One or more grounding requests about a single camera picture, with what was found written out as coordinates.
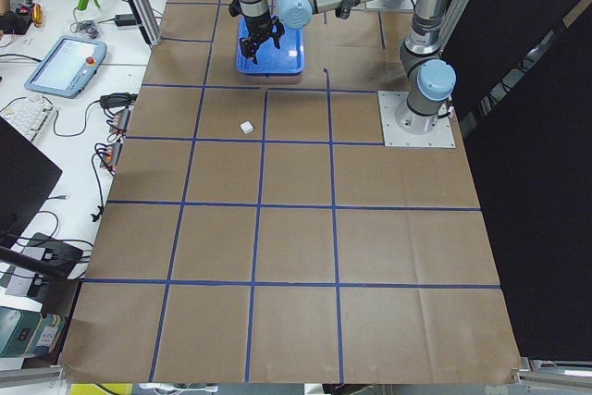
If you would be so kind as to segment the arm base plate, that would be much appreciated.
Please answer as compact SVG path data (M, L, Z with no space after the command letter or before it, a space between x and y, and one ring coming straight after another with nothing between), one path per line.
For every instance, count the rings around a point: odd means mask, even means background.
M407 92L378 91L383 141L390 148L454 149L456 143L445 104L431 117L416 115Z

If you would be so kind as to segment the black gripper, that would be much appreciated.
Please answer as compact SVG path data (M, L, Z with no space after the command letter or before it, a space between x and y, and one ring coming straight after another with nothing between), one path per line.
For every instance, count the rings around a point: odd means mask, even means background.
M268 39L273 40L276 49L280 48L280 40L285 34L285 29L278 17L271 16L267 0L251 3L233 0L228 12L232 17L244 17L248 36L240 38L240 52L246 59L257 65L257 52Z

